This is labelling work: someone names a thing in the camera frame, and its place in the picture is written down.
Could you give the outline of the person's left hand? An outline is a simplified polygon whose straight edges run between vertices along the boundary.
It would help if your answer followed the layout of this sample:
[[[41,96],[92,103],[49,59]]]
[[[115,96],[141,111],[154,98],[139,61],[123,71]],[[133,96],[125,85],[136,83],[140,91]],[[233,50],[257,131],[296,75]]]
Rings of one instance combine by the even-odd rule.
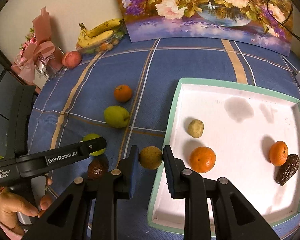
[[[24,197],[10,192],[5,187],[0,193],[0,226],[9,239],[22,239],[25,231],[19,224],[17,213],[40,218],[52,203],[51,196],[46,193],[39,202],[38,210]]]

